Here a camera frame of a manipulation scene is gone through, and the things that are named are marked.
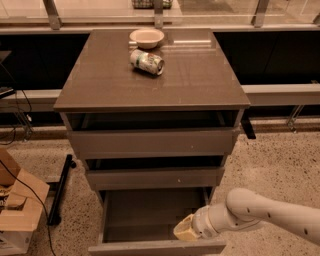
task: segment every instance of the railing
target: railing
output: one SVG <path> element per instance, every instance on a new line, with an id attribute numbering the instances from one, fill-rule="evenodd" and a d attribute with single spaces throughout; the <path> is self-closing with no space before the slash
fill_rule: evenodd
<path id="1" fill-rule="evenodd" d="M 150 25 L 161 27 L 320 25 L 320 0 L 173 0 L 170 9 L 137 9 L 133 0 L 0 0 L 0 26 Z"/>

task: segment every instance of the black stand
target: black stand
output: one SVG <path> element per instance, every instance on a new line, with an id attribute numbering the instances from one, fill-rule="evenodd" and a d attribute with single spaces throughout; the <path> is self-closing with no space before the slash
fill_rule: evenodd
<path id="1" fill-rule="evenodd" d="M 248 139 L 251 139 L 251 140 L 256 139 L 256 135 L 254 133 L 252 124 L 250 122 L 247 110 L 245 110 L 243 113 L 243 116 L 241 119 L 241 125 L 242 125 L 242 128 L 243 128 L 244 132 L 246 133 Z"/>
<path id="2" fill-rule="evenodd" d="M 64 186 L 66 184 L 70 167 L 75 168 L 76 163 L 72 161 L 72 155 L 67 155 L 66 161 L 63 166 L 63 170 L 61 172 L 60 180 L 57 184 L 56 195 L 54 197 L 52 208 L 49 214 L 48 223 L 47 223 L 49 226 L 59 225 L 61 222 L 61 217 L 58 211 L 59 211 L 59 205 L 60 205 L 62 193 L 64 190 Z"/>

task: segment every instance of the glass panel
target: glass panel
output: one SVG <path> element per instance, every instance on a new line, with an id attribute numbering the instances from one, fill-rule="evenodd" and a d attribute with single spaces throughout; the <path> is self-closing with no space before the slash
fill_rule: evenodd
<path id="1" fill-rule="evenodd" d="M 100 22 L 153 21 L 154 10 L 134 9 L 131 0 L 55 0 L 62 19 Z"/>
<path id="2" fill-rule="evenodd" d="M 319 11 L 319 0 L 270 0 L 264 23 L 310 24 Z"/>
<path id="3" fill-rule="evenodd" d="M 47 17 L 46 9 L 42 0 L 2 0 L 0 5 L 1 17 Z"/>
<path id="4" fill-rule="evenodd" d="M 182 25 L 250 24 L 258 0 L 177 0 Z"/>

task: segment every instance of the dresser top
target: dresser top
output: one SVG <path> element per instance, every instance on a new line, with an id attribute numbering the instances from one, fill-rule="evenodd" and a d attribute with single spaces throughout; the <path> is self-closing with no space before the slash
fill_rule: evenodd
<path id="1" fill-rule="evenodd" d="M 59 112 L 247 108 L 250 102 L 209 29 L 163 30 L 152 50 L 162 75 L 133 68 L 132 30 L 93 31 L 54 106 Z"/>

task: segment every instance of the drawer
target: drawer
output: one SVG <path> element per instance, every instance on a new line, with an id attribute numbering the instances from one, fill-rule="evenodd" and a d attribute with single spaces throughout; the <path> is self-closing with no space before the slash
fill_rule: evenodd
<path id="1" fill-rule="evenodd" d="M 66 116 L 74 131 L 232 128 L 238 125 L 239 110 L 67 113 Z"/>
<path id="2" fill-rule="evenodd" d="M 224 173 L 221 156 L 87 160 L 92 190 L 216 187 Z"/>
<path id="3" fill-rule="evenodd" d="M 107 191 L 97 246 L 91 255 L 202 255 L 219 254 L 225 242 L 185 242 L 173 228 L 208 203 L 202 188 Z"/>
<path id="4" fill-rule="evenodd" d="M 239 129 L 182 131 L 70 132 L 78 158 L 135 158 L 225 155 L 232 152 Z"/>

